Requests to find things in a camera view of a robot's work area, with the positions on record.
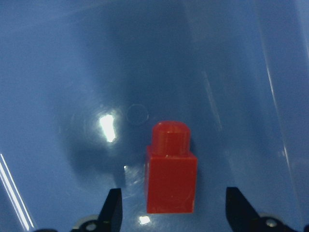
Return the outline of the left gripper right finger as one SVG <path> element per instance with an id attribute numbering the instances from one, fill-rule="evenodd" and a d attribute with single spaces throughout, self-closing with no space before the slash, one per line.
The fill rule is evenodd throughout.
<path id="1" fill-rule="evenodd" d="M 225 215 L 234 232 L 291 232 L 292 229 L 274 217 L 262 217 L 237 187 L 227 187 Z"/>

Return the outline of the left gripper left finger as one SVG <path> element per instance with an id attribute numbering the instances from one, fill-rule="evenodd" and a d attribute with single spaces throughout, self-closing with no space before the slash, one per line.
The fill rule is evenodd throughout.
<path id="1" fill-rule="evenodd" d="M 122 191 L 120 188 L 109 190 L 98 216 L 88 217 L 73 226 L 73 232 L 119 232 L 123 220 Z"/>

